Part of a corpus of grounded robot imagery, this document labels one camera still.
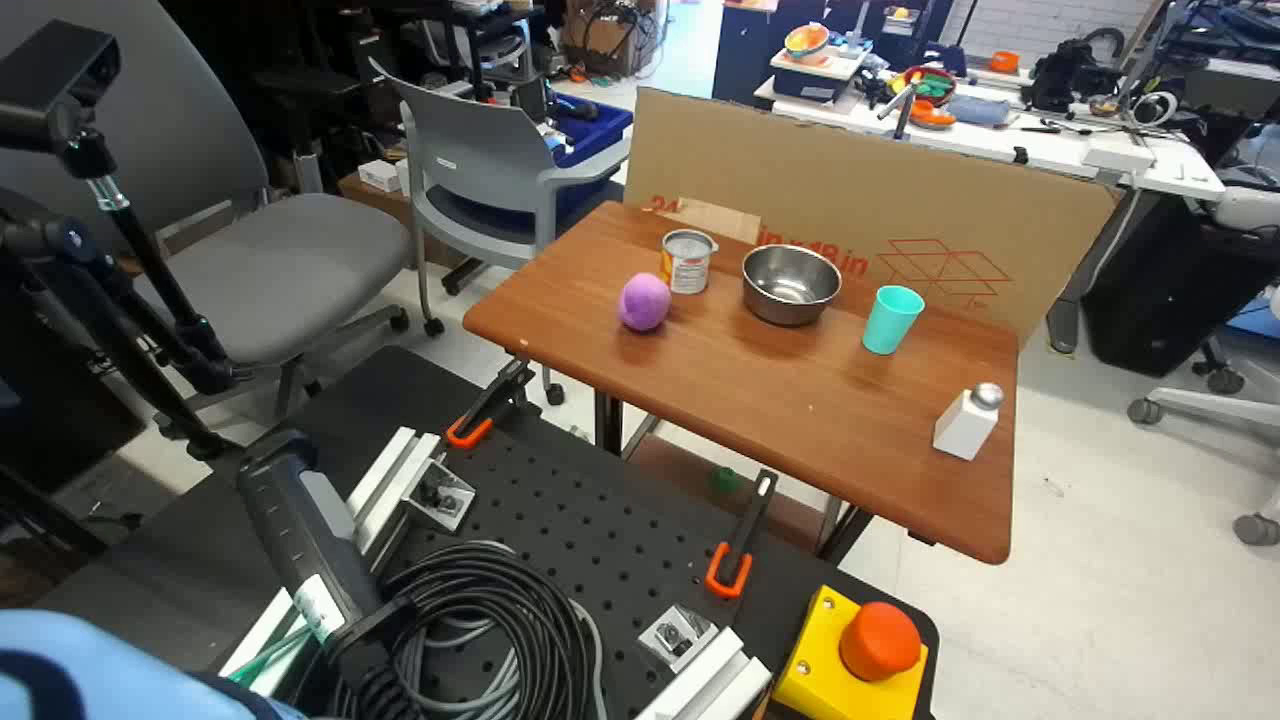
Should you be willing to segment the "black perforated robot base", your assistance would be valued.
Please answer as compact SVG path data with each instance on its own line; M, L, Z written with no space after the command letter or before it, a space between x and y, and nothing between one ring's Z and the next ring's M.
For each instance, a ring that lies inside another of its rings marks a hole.
M478 389L405 347L386 347L289 424L315 444L315 468L354 487L402 427L453 424ZM463 532L508 544L533 573L577 596L605 629L608 708L642 711L665 684L642 629L681 604L743 636L766 663L785 663L808 601L833 583L854 601L871 586L780 540L758 540L758 573L736 604L703 592L703 565L736 516L638 462L624 462L533 411L508 411L488 439L448 461L480 487ZM50 604L137 648L209 672L278 596L235 482L216 473L109 547Z

